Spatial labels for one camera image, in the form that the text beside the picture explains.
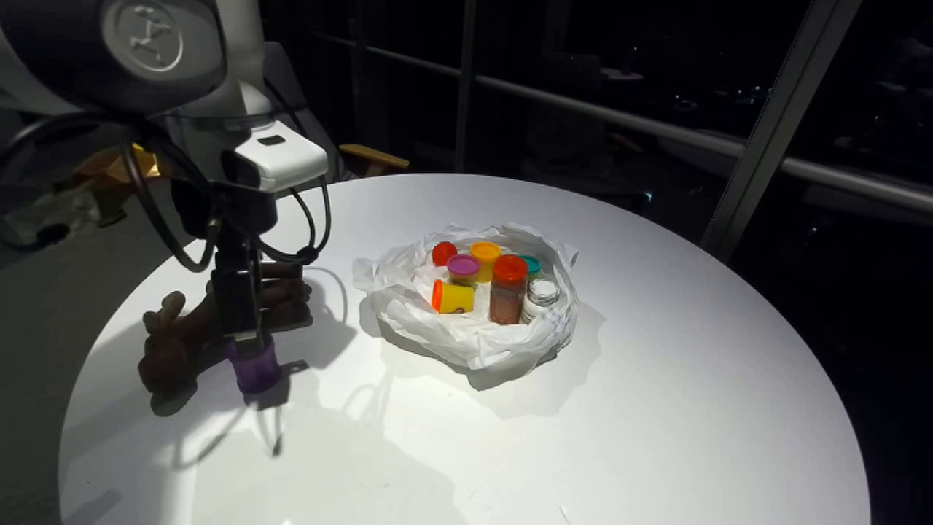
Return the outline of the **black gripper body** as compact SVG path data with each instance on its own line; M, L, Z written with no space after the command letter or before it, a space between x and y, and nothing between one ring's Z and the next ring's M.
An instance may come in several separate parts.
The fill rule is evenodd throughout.
M256 250L227 221L211 221L216 264L211 270L211 316L225 339L251 339L260 330Z

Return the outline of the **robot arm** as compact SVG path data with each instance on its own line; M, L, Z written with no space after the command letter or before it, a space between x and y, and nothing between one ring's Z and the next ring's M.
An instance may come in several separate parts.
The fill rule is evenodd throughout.
M0 103L30 117L4 143L20 176L37 143L114 126L180 173L180 215L206 254L213 330L243 340L307 321L310 248L260 270L273 197L329 173L326 148L286 126L263 72L256 0L0 0Z

